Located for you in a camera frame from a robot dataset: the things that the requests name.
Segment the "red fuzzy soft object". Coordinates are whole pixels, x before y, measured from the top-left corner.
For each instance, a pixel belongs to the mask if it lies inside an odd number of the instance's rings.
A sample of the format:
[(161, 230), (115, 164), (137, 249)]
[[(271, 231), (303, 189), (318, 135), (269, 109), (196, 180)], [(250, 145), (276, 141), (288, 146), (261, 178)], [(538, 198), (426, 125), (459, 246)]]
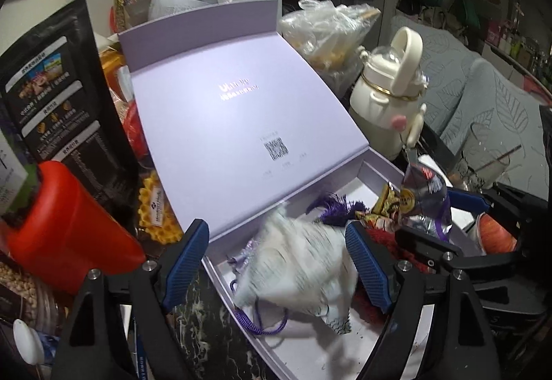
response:
[(424, 306), (424, 286), (430, 268), (402, 248), (394, 232), (359, 221), (345, 231), (345, 244), (373, 307), (400, 325), (417, 328)]

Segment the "purple satin drawstring pouch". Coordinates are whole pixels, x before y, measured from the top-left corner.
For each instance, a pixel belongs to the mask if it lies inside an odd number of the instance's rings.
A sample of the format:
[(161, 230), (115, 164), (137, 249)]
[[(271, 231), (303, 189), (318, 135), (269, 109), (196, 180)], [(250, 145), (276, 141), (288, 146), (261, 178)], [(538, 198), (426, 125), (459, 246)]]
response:
[(247, 242), (245, 247), (237, 255), (234, 255), (227, 259), (228, 264), (232, 267), (234, 271), (240, 272), (243, 270), (251, 260), (253, 254), (259, 245), (258, 238), (252, 238)]

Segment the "red apple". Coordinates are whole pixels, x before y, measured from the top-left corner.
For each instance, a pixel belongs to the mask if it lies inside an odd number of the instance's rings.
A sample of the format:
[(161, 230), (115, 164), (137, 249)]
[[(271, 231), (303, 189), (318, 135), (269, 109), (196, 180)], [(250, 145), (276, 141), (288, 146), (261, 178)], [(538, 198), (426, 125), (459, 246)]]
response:
[(518, 241), (489, 214), (477, 218), (477, 236), (485, 254), (502, 254), (515, 250)]

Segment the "glass cup with straw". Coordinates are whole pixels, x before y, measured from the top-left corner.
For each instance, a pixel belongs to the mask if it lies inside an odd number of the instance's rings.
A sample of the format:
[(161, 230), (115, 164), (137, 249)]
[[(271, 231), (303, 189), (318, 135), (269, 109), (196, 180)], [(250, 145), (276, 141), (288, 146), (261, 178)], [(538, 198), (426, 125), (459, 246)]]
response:
[(490, 187), (505, 173), (510, 160), (521, 148), (504, 148), (500, 144), (490, 148), (477, 136), (469, 135), (460, 148), (459, 156), (449, 180), (455, 188), (477, 191)]

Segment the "yellow honeycomb snack pack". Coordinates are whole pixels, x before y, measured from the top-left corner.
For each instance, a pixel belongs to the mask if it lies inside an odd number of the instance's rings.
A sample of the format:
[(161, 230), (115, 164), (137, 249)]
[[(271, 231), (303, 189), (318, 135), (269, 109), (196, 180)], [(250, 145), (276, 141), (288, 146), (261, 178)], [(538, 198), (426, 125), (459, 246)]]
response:
[(184, 231), (180, 228), (155, 171), (143, 179), (138, 191), (138, 202), (138, 227), (149, 234), (151, 240), (164, 246), (180, 242)]

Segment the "gold patterned pouch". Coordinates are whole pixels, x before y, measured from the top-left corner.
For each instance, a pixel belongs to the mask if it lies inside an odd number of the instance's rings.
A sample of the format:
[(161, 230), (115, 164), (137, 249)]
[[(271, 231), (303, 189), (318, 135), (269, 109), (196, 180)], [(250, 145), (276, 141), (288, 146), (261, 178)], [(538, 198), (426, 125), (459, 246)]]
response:
[(374, 229), (394, 232), (400, 227), (401, 218), (407, 217), (414, 206), (415, 196), (410, 189), (397, 190), (391, 184), (385, 184), (364, 220)]

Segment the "light blue quilted sofa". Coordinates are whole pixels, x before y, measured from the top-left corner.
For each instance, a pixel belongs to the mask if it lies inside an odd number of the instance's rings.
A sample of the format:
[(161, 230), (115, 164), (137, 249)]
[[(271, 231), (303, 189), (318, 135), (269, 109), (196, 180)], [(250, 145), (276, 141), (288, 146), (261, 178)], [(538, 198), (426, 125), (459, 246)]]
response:
[(519, 146), (500, 181), (545, 200), (549, 174), (539, 103), (450, 32), (397, 15), (390, 33), (403, 26), (424, 43), (427, 125), (454, 154), (473, 123), (484, 127), (482, 140), (493, 154)]

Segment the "red plastic canister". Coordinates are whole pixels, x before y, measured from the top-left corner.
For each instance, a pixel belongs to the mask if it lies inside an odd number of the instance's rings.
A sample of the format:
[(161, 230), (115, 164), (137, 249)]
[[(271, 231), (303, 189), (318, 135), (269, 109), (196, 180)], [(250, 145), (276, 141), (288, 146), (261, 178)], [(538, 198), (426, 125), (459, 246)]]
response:
[(42, 184), (30, 212), (9, 231), (10, 256), (55, 291), (78, 293), (92, 269), (129, 273), (146, 256), (138, 240), (59, 161), (38, 165)]

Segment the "cream cartoon water bottle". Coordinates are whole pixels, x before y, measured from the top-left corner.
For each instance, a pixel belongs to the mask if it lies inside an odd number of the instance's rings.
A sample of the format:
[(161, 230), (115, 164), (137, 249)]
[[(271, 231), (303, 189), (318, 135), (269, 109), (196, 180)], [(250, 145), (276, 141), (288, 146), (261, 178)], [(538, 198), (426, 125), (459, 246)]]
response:
[(401, 27), (388, 46), (357, 49), (362, 71), (350, 97), (349, 112), (369, 145), (389, 161), (414, 148), (424, 127), (428, 88), (421, 69), (421, 35)]

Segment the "lavender gift box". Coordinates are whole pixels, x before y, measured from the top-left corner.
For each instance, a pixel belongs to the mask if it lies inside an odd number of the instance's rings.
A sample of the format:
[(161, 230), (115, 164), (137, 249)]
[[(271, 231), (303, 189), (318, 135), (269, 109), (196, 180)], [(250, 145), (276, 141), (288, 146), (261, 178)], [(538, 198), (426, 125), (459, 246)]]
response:
[(143, 23), (119, 40), (167, 199), (181, 225), (209, 225), (203, 266), (218, 303), (208, 318), (211, 353), (233, 365), (235, 379), (255, 377), (260, 365), (281, 379), (353, 379), (379, 335), (358, 313), (342, 336), (293, 314), (266, 338), (248, 334), (234, 313), (228, 260), (279, 204), (311, 219), (321, 194), (371, 206), (402, 178), (278, 34), (278, 11), (275, 0), (215, 4)]

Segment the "white round device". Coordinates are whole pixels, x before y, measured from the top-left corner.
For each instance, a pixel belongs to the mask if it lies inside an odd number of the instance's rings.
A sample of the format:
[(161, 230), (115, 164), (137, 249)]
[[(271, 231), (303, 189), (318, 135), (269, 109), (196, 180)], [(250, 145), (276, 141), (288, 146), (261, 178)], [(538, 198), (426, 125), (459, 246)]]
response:
[(32, 366), (43, 364), (45, 352), (37, 332), (20, 319), (14, 321), (12, 330), (22, 360)]

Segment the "black snack bag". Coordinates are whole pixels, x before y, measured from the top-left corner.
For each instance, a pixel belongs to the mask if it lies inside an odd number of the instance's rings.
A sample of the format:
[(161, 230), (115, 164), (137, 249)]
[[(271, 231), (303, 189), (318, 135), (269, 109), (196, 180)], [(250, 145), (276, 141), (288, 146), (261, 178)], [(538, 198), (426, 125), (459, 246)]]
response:
[(131, 229), (138, 161), (110, 95), (86, 0), (66, 4), (2, 54), (1, 98), (34, 159), (67, 166)]

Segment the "clear plastic bag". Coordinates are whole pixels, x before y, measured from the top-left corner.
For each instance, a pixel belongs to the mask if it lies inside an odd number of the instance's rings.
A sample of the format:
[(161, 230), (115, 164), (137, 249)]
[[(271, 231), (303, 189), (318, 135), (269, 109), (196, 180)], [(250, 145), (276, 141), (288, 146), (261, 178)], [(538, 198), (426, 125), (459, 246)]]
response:
[(335, 6), (330, 0), (300, 0), (299, 10), (282, 16), (282, 37), (342, 98), (363, 67), (357, 50), (381, 11), (369, 4)]

